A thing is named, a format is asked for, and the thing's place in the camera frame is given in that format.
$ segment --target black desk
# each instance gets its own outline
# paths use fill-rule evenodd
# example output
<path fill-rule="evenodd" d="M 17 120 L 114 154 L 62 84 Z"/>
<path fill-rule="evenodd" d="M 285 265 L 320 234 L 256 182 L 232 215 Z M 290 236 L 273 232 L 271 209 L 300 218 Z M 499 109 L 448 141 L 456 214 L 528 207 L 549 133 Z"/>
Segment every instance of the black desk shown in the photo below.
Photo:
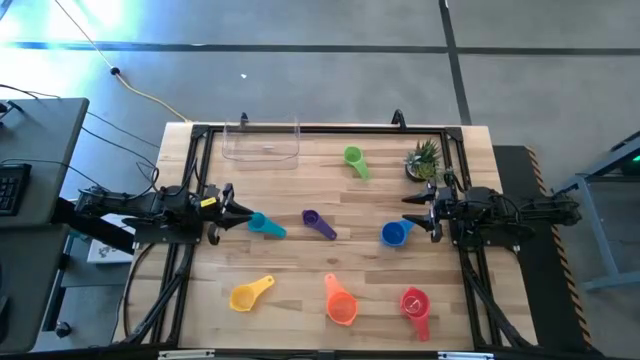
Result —
<path fill-rule="evenodd" d="M 14 100 L 17 108 L 3 118 L 0 161 L 12 158 L 60 162 L 32 165 L 20 211 L 0 217 L 0 294 L 10 298 L 9 330 L 0 353 L 29 351 L 40 326 L 53 330 L 64 291 L 62 252 L 70 228 L 107 245 L 133 252 L 133 237 L 101 219 L 75 216 L 74 205 L 59 198 L 82 122 L 87 99 Z M 49 311 L 43 314 L 49 300 Z"/>

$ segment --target wooden table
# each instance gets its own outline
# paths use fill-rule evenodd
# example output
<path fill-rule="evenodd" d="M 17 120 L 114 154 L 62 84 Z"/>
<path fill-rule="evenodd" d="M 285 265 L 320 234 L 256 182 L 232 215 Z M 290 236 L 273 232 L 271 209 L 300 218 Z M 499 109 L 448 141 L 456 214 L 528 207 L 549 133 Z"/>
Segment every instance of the wooden table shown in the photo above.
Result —
<path fill-rule="evenodd" d="M 473 184 L 501 191 L 488 128 L 462 130 Z M 158 160 L 160 185 L 180 184 L 190 132 L 190 124 L 167 125 Z M 203 237 L 191 272 L 180 347 L 471 349 L 459 258 L 446 226 L 438 244 L 431 243 L 429 234 L 419 227 L 414 227 L 402 248 L 388 248 L 379 241 L 386 222 L 399 220 L 403 213 L 426 211 L 425 206 L 400 202 L 424 187 L 406 179 L 403 158 L 417 140 L 426 137 L 302 134 L 295 170 L 247 171 L 222 157 L 222 134 L 216 134 L 207 182 L 218 186 L 232 182 L 238 203 L 264 212 L 284 226 L 288 235 L 285 240 L 269 239 L 249 232 L 243 224 L 222 233 L 218 246 Z M 344 164 L 347 145 L 363 149 L 371 180 L 362 181 Z M 455 148 L 452 157 L 457 159 Z M 302 225 L 301 212 L 309 208 L 334 227 L 337 240 L 325 240 Z M 158 295 L 166 252 L 167 246 L 156 246 L 134 278 L 129 304 L 132 326 Z M 487 259 L 497 303 L 521 334 L 535 343 L 516 257 L 501 248 L 487 248 Z M 323 278 L 328 272 L 335 273 L 358 299 L 359 313 L 350 327 L 333 323 L 325 313 Z M 229 308 L 235 286 L 267 274 L 275 277 L 276 284 L 251 312 Z M 431 299 L 428 342 L 417 340 L 400 312 L 400 297 L 409 286 L 423 290 Z M 172 315 L 173 304 L 169 309 Z M 484 309 L 480 314 L 486 325 Z M 165 331 L 170 320 L 166 316 Z M 114 340 L 123 337 L 121 324 Z"/>

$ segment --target orange measuring cup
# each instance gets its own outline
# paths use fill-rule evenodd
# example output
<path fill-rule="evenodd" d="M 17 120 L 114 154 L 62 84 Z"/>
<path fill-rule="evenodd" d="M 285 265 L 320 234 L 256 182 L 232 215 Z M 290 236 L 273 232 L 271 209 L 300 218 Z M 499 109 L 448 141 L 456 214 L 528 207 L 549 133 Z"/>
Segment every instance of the orange measuring cup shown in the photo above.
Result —
<path fill-rule="evenodd" d="M 273 276 L 268 275 L 251 284 L 236 286 L 231 292 L 229 306 L 235 311 L 249 311 L 256 303 L 258 296 L 275 283 Z"/>
<path fill-rule="evenodd" d="M 336 324 L 349 326 L 358 314 L 358 301 L 338 282 L 334 274 L 324 277 L 327 287 L 327 313 Z"/>

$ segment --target gray floor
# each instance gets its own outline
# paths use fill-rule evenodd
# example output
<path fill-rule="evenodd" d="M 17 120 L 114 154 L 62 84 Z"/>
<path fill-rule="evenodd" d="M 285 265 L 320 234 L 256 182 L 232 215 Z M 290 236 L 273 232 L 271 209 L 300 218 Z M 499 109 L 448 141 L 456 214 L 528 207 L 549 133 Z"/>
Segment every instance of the gray floor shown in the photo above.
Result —
<path fill-rule="evenodd" d="M 437 0 L 119 0 L 63 1 L 100 41 L 165 44 L 445 45 Z M 449 0 L 458 46 L 640 47 L 635 0 Z M 0 41 L 82 41 L 51 1 L 14 0 L 0 21 Z M 131 83 L 198 121 L 236 118 L 242 111 L 302 122 L 389 121 L 401 108 L 413 124 L 459 124 L 446 54 L 105 53 Z M 164 124 L 178 121 L 125 90 L 92 51 L 0 47 L 2 83 L 61 96 L 84 96 L 90 110 L 159 143 Z M 460 56 L 475 125 L 496 144 L 536 149 L 543 176 L 558 186 L 640 128 L 637 56 Z M 0 97 L 20 97 L 0 92 Z M 90 117 L 86 126 L 155 160 L 157 150 Z M 145 187 L 135 158 L 83 134 L 73 165 L 110 188 Z M 89 184 L 69 174 L 63 195 Z M 602 274 L 585 224 L 563 229 L 578 281 Z M 638 258 L 640 247 L 624 253 Z M 108 328 L 121 288 L 69 294 L 65 308 L 91 296 L 95 311 L 68 312 L 73 324 Z M 640 285 L 582 294 L 594 345 L 611 356 L 640 353 Z M 38 349 L 109 341 L 87 330 Z"/>

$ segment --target red measuring cup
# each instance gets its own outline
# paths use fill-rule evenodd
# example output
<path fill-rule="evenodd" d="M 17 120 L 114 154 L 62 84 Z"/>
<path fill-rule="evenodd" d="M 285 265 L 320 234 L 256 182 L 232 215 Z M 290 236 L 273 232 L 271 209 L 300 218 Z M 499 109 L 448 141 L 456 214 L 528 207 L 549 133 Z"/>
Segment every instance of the red measuring cup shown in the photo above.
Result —
<path fill-rule="evenodd" d="M 429 310 L 431 310 L 431 303 L 427 294 L 410 287 L 402 295 L 400 306 L 402 311 L 409 316 L 413 327 L 418 332 L 418 339 L 420 341 L 429 340 Z"/>

